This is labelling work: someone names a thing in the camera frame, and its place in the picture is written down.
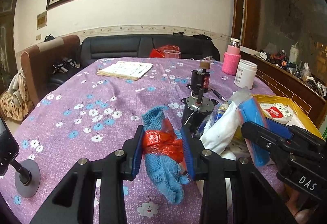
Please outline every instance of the yellow plastic bag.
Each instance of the yellow plastic bag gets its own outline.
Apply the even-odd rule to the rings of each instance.
[[[278,97],[278,96],[267,96],[267,95],[253,95],[259,103],[282,103],[285,106],[290,106],[296,114],[296,116],[300,119],[302,124],[305,128],[311,132],[312,134],[318,136],[319,138],[323,139],[320,132],[313,124],[313,122],[309,119],[309,117],[301,110],[301,108],[291,99],[285,97]],[[237,139],[242,138],[241,129],[238,128],[235,132],[234,137]]]

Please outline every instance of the pink bottle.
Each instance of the pink bottle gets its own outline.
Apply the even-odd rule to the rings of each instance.
[[[222,71],[229,75],[236,75],[240,59],[240,40],[232,38],[231,42],[228,44],[227,52],[224,53]]]

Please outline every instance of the red label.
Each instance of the red label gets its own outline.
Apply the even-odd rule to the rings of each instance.
[[[270,109],[265,109],[265,111],[267,111],[270,114],[270,116],[272,116],[272,118],[280,118],[281,119],[283,117],[283,114],[276,107],[271,107]]]
[[[210,75],[204,76],[203,88],[208,88],[208,86],[209,86],[209,77],[210,77]]]

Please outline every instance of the brown knob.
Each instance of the brown knob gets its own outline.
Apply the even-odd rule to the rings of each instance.
[[[210,69],[210,62],[209,61],[200,62],[200,69],[209,70]]]

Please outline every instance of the white plastic jar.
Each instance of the white plastic jar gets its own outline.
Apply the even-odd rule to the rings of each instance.
[[[255,63],[240,60],[238,64],[234,84],[238,87],[248,87],[250,90],[253,85],[258,66]]]

